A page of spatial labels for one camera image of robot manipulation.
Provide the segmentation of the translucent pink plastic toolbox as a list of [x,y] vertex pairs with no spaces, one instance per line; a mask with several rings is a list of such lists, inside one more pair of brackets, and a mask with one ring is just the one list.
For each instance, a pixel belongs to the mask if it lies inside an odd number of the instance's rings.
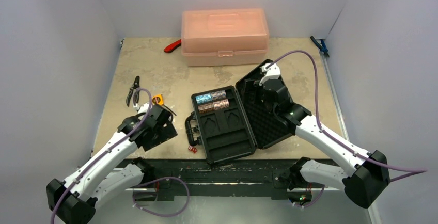
[[259,64],[269,50],[261,8],[185,11],[181,54],[189,67]]

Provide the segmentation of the black handled pruning shears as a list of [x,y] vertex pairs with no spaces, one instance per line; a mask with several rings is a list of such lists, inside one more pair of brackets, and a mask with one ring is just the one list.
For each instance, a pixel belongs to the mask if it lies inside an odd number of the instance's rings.
[[129,88],[129,92],[126,97],[126,106],[129,107],[131,103],[137,105],[139,101],[139,91],[136,91],[140,87],[140,76],[136,76],[133,84]]

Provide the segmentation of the black metal base frame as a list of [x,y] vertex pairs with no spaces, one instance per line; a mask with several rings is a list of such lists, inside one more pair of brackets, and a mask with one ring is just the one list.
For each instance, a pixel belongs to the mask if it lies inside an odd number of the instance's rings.
[[297,200],[322,187],[305,183],[290,171],[297,159],[242,159],[209,165],[204,159],[125,159],[116,168],[138,164],[146,169],[146,183],[161,178],[151,186],[134,187],[138,201],[173,201],[176,197],[269,197],[272,200]]

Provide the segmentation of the black plastic poker case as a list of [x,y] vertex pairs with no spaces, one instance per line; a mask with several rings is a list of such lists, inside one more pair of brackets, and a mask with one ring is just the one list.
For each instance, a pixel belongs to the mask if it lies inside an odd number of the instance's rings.
[[[226,86],[191,95],[194,111],[186,119],[187,138],[190,145],[204,147],[206,161],[210,165],[246,157],[257,149],[267,149],[291,136],[287,129],[270,117],[263,107],[250,103],[250,95],[244,91],[246,80],[261,80],[260,67],[272,63],[266,59],[250,71],[234,86]],[[195,97],[225,90],[228,108],[200,114]]]

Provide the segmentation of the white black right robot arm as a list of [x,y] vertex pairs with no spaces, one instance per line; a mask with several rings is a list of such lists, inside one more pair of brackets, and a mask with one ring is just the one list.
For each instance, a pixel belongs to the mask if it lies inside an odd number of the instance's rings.
[[332,166],[300,158],[289,169],[290,189],[322,184],[343,190],[353,203],[367,209],[389,185],[383,153],[378,150],[370,153],[323,126],[311,111],[292,100],[281,79],[264,83],[246,80],[244,91],[251,96],[250,103],[263,107],[288,133],[311,143],[335,162]]

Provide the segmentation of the red handled utility knife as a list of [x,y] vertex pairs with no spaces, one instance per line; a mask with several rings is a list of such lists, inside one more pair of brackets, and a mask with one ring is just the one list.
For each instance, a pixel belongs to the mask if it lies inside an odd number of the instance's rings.
[[163,49],[164,53],[172,53],[174,50],[176,50],[177,48],[179,48],[182,44],[182,40],[179,39],[171,44],[169,44],[167,47],[165,47]]

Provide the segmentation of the blue poker chip stack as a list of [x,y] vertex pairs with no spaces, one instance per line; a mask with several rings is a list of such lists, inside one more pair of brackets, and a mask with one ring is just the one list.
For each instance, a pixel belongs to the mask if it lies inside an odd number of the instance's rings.
[[208,103],[208,102],[212,101],[212,96],[209,93],[197,95],[195,97],[195,100],[196,100],[197,104],[204,104],[204,103]]

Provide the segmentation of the yellow tape measure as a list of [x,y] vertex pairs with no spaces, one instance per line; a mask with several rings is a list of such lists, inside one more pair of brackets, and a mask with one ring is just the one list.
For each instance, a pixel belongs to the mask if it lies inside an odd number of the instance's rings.
[[164,107],[165,109],[167,109],[168,111],[170,111],[174,116],[177,115],[177,114],[176,114],[171,108],[169,108],[168,106],[166,106],[166,105],[164,104],[164,98],[163,98],[163,95],[162,95],[162,94],[154,95],[154,96],[152,97],[152,102],[153,102],[153,104],[155,104],[155,105],[160,105],[160,106]]

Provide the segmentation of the blue handled pliers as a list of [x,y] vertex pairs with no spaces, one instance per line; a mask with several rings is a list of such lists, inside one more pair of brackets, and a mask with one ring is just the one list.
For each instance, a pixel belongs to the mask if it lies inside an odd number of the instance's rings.
[[313,44],[320,50],[320,52],[325,56],[329,57],[329,51],[328,48],[324,42],[324,39],[316,39],[314,36],[310,36],[311,41]]

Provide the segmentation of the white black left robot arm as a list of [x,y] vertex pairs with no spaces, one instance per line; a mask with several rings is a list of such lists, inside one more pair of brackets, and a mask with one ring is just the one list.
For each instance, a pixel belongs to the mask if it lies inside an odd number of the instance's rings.
[[110,175],[126,157],[139,148],[148,151],[177,136],[174,114],[160,106],[144,104],[137,115],[125,118],[105,146],[64,180],[46,186],[50,222],[89,223],[106,201],[117,193],[157,181],[155,168],[144,158],[133,159],[120,172]]

